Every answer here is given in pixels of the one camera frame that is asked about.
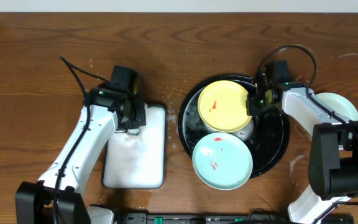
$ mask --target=wooden table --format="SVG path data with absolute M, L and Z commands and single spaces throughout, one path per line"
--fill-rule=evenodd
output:
M 16 222 L 16 189 L 47 170 L 79 117 L 81 91 L 59 55 L 105 78 L 114 65 L 137 70 L 145 77 L 145 100 L 161 101 L 177 115 L 200 81 L 224 72 L 253 75 L 263 56 L 285 44 L 313 51 L 316 92 L 339 93 L 358 109 L 358 14 L 0 13 L 0 223 Z M 311 62 L 303 52 L 286 50 L 274 58 L 288 59 L 297 80 L 310 78 Z M 88 90 L 99 83 L 81 79 Z M 308 185 L 310 142 L 294 120 L 283 159 L 231 191 L 199 180 L 176 122 L 168 127 L 161 188 L 103 189 L 100 159 L 85 204 L 152 213 L 247 213 L 257 207 L 283 209 Z M 290 162 L 299 155 L 305 157 L 290 175 Z M 352 213 L 358 223 L 358 207 L 336 212 Z

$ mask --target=red stain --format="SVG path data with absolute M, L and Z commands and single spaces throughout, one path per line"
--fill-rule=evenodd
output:
M 214 102 L 214 105 L 212 106 L 212 109 L 215 110 L 216 109 L 216 100 Z
M 209 163 L 211 164 L 212 169 L 216 170 L 216 167 L 215 167 L 215 165 L 212 163 L 212 160 L 211 160 L 211 159 L 209 160 Z

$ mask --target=white base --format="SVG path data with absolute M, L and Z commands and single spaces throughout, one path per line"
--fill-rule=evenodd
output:
M 146 109 L 146 126 L 136 136 L 116 133 L 108 142 L 102 183 L 107 188 L 156 189 L 163 182 L 165 110 Z
M 350 200 L 349 197 L 334 197 L 331 200 L 323 201 L 320 196 L 313 192 L 309 185 L 301 196 L 288 206 L 288 216 L 291 222 L 310 224 L 334 202 L 346 202 L 348 200 Z
M 114 221 L 114 212 L 110 209 L 90 206 L 87 211 L 91 224 L 112 224 Z

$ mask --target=black tray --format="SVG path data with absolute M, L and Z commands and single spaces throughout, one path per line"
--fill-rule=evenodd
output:
M 218 80 L 230 80 L 242 85 L 251 97 L 256 92 L 256 86 L 251 83 L 251 77 L 235 73 L 216 75 L 196 85 L 182 103 L 178 117 L 180 141 L 190 158 L 197 142 L 212 133 L 198 114 L 198 97 L 205 86 Z M 266 173 L 277 164 L 287 150 L 290 139 L 288 116 L 280 113 L 279 110 L 271 111 L 263 116 L 254 116 L 252 119 L 255 126 L 254 132 L 248 140 L 244 141 L 254 162 L 250 178 Z

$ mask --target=food residue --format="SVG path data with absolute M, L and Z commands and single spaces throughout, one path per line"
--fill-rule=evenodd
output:
M 215 161 L 215 158 L 214 161 L 212 161 L 212 159 L 209 159 L 209 163 L 211 164 L 212 169 L 216 170 L 216 168 L 218 167 L 218 163 Z
M 214 102 L 214 105 L 212 106 L 212 109 L 215 110 L 216 109 L 216 100 Z
M 211 160 L 211 159 L 209 160 L 209 163 L 211 164 L 212 169 L 213 169 L 213 170 L 216 170 L 216 167 L 215 167 L 215 165 L 212 163 L 212 160 Z

